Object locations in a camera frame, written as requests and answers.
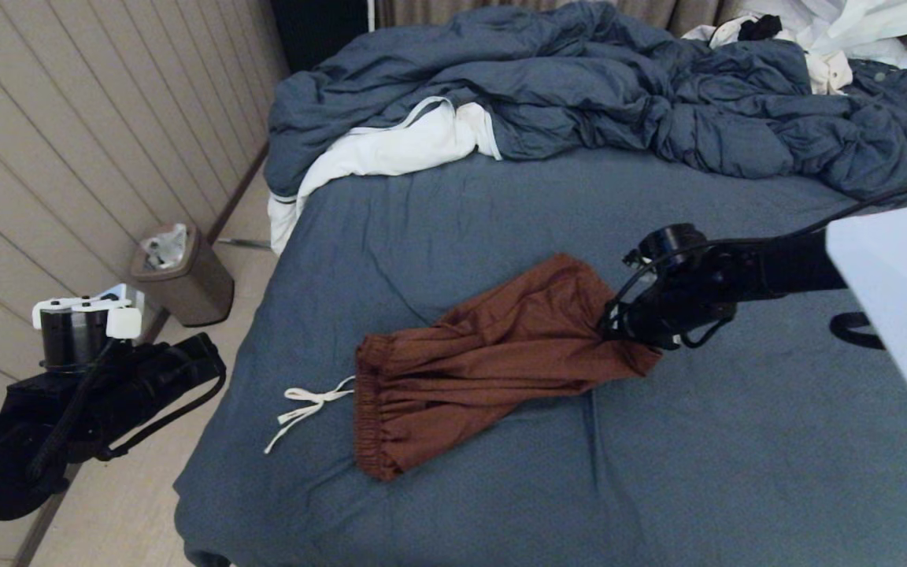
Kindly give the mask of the rust brown drawstring shorts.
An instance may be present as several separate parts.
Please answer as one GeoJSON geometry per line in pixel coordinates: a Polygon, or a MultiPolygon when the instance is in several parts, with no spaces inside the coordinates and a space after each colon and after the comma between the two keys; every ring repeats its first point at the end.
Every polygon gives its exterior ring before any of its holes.
{"type": "Polygon", "coordinates": [[[357,467],[390,482],[496,424],[522,403],[642,378],[661,351],[602,338],[613,293],[587,263],[557,254],[444,313],[432,326],[363,338],[355,371],[330,391],[291,387],[273,452],[329,402],[354,401],[357,467]]]}

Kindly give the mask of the beige curtain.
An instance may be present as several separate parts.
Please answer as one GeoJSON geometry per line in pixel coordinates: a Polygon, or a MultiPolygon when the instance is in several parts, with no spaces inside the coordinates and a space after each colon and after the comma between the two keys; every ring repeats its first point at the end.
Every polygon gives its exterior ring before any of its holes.
{"type": "Polygon", "coordinates": [[[461,12],[482,7],[508,5],[548,11],[573,2],[607,2],[655,28],[684,35],[698,25],[730,19],[749,0],[373,0],[373,7],[378,28],[398,28],[440,25],[461,12]]]}

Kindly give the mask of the white pillow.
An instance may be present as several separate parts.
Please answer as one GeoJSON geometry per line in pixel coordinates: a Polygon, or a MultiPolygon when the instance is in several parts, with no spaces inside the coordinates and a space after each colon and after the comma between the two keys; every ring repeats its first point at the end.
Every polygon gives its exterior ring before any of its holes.
{"type": "Polygon", "coordinates": [[[314,191],[347,176],[402,176],[460,161],[474,152],[500,161],[493,116],[479,103],[456,106],[425,98],[403,122],[355,127],[335,140],[307,169],[298,193],[268,198],[270,250],[282,254],[314,191]]]}

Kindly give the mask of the white shirt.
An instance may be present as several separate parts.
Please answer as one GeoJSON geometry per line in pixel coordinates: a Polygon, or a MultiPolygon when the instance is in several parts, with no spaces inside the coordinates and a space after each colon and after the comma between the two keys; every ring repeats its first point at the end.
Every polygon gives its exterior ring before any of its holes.
{"type": "Polygon", "coordinates": [[[907,69],[907,0],[730,0],[727,14],[778,16],[782,28],[811,54],[907,69]]]}

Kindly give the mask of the clear plastic bin liner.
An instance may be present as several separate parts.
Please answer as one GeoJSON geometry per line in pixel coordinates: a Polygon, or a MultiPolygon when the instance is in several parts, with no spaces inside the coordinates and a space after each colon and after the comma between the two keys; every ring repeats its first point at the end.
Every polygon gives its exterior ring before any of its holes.
{"type": "Polygon", "coordinates": [[[146,237],[139,244],[144,253],[142,265],[148,270],[175,269],[187,251],[190,230],[186,224],[173,224],[146,237]]]}

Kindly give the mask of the cream buttoned garment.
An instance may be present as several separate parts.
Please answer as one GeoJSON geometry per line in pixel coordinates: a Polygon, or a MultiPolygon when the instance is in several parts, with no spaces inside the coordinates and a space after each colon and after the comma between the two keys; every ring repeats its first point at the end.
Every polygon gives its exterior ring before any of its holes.
{"type": "MultiPolygon", "coordinates": [[[[716,50],[727,44],[738,43],[737,36],[741,23],[748,16],[738,16],[717,26],[699,25],[685,32],[681,39],[694,40],[695,42],[704,42],[709,44],[709,48],[716,50]]],[[[801,48],[806,62],[807,72],[809,72],[809,83],[811,93],[815,95],[843,95],[845,87],[853,82],[853,72],[847,61],[846,55],[841,51],[834,51],[830,54],[816,54],[807,50],[802,43],[797,40],[794,32],[785,29],[774,39],[778,42],[789,42],[801,48]]]]}

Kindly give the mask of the rumpled blue duvet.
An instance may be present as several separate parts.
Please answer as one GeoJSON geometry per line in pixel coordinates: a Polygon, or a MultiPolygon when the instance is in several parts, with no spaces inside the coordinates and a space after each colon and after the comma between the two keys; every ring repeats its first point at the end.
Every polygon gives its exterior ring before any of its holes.
{"type": "Polygon", "coordinates": [[[645,150],[717,175],[811,176],[866,198],[907,184],[907,71],[848,66],[845,93],[816,94],[804,50],[782,39],[712,48],[602,2],[476,9],[359,36],[281,82],[266,176],[275,195],[295,196],[350,129],[389,125],[439,96],[480,104],[504,159],[645,150]]]}

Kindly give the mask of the dark cabinet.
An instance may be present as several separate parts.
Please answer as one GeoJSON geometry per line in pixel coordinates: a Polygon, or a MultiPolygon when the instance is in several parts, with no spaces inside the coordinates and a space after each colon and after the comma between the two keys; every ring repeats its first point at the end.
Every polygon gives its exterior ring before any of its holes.
{"type": "Polygon", "coordinates": [[[291,74],[309,71],[368,31],[367,0],[270,0],[291,74]]]}

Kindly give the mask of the bed with blue sheet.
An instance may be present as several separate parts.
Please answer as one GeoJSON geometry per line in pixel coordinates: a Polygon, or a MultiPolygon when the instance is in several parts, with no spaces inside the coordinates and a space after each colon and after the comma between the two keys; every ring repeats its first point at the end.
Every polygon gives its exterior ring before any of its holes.
{"type": "Polygon", "coordinates": [[[827,326],[852,295],[745,304],[643,380],[537,401],[393,482],[353,456],[349,398],[276,445],[289,387],[331,390],[370,333],[570,254],[612,291],[647,233],[780,235],[853,204],[644,152],[468,157],[313,194],[186,470],[197,567],[907,567],[907,387],[827,326]]]}

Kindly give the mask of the black cloth item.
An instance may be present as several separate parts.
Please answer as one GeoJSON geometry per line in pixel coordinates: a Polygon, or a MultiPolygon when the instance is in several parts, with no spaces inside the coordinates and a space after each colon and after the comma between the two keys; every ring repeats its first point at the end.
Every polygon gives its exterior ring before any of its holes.
{"type": "Polygon", "coordinates": [[[781,32],[783,32],[783,24],[779,15],[748,16],[741,23],[737,40],[738,42],[763,42],[763,40],[774,39],[781,32]]]}

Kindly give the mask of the brown trash bin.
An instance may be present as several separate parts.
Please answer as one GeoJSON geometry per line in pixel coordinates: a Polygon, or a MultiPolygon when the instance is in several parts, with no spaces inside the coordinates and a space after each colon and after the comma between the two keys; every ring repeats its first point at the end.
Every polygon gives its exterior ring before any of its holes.
{"type": "MultiPolygon", "coordinates": [[[[132,256],[129,276],[134,286],[144,291],[147,300],[166,308],[184,327],[223,322],[230,315],[236,283],[198,227],[181,224],[188,226],[188,237],[187,251],[180,265],[167,270],[144,269],[144,253],[139,247],[142,239],[132,256]]],[[[169,226],[172,224],[159,226],[147,237],[169,226]]]]}

